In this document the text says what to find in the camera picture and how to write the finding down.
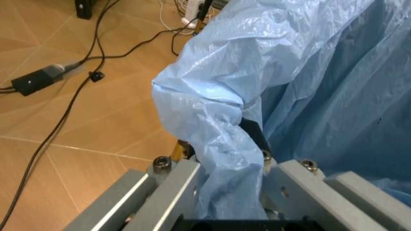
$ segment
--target floor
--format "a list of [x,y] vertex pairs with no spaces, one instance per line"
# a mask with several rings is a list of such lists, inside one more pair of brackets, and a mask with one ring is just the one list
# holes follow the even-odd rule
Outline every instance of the floor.
[[[52,63],[81,59],[92,41],[95,20],[76,17],[73,0],[0,0],[0,87]],[[157,0],[121,0],[100,29],[106,54],[121,54],[164,27]],[[181,26],[173,1],[164,19]],[[188,36],[178,38],[180,50]],[[176,139],[166,132],[151,99],[151,80],[176,57],[171,34],[130,56],[109,60],[106,77],[80,93],[69,119],[42,154],[6,231],[61,230],[127,169],[145,170],[170,154]],[[24,97],[0,95],[0,218],[3,218],[34,150],[62,116],[75,89],[98,61],[66,81]]]

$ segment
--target plastic wrap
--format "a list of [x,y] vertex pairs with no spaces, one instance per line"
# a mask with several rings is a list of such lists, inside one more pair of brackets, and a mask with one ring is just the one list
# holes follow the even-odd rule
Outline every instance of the plastic wrap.
[[[163,125],[192,144],[207,172],[198,217],[266,218],[262,153],[238,126],[242,117],[263,127],[280,161],[309,157],[330,172],[366,165],[359,173],[370,176],[387,170],[374,155],[410,163],[410,144],[378,147],[383,129],[398,132],[398,142],[411,130],[396,124],[411,113],[401,111],[411,86],[409,7],[409,0],[232,0],[191,39],[153,81],[153,98]],[[380,120],[390,107],[398,113]],[[370,134],[378,135],[365,140]],[[410,173],[395,171],[384,177]]]

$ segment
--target screw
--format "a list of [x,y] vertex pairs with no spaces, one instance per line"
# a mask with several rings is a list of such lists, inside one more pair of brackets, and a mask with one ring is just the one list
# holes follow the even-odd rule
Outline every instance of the screw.
[[317,163],[316,163],[315,161],[305,159],[305,160],[301,160],[300,163],[301,163],[308,171],[310,171],[310,172],[312,172],[312,173],[316,173],[316,172],[317,172],[318,166],[317,166]]
[[159,156],[153,161],[153,171],[156,174],[166,174],[171,171],[171,159],[168,156]]

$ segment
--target gray metal frame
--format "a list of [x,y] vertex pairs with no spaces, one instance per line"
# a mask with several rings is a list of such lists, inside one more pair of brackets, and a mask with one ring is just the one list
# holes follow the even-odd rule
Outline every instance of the gray metal frame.
[[146,173],[129,170],[66,226],[65,231],[119,230],[155,189]]
[[411,230],[411,209],[354,172],[324,181],[388,230]]
[[123,231],[169,231],[179,216],[193,218],[200,164],[181,160]]

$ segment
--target white cable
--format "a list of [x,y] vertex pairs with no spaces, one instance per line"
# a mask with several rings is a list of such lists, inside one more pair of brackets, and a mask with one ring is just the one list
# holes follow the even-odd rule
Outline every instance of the white cable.
[[[187,0],[178,0],[177,2],[179,3],[180,7],[181,7],[183,10],[186,10],[186,9],[187,9]],[[208,17],[208,22],[211,22],[211,16],[213,16],[213,15],[216,13],[216,9],[214,9],[214,7],[210,6],[209,11],[211,11],[211,12],[209,12],[209,13],[206,15],[206,17]]]
[[[167,28],[167,30],[172,30],[169,26],[166,25],[166,23],[163,21],[163,6],[164,6],[164,2],[162,2],[161,0],[158,0],[158,3],[160,3],[160,22],[161,24],[163,24],[163,26],[165,28]],[[180,35],[191,35],[194,31],[190,31],[187,33],[180,33]]]

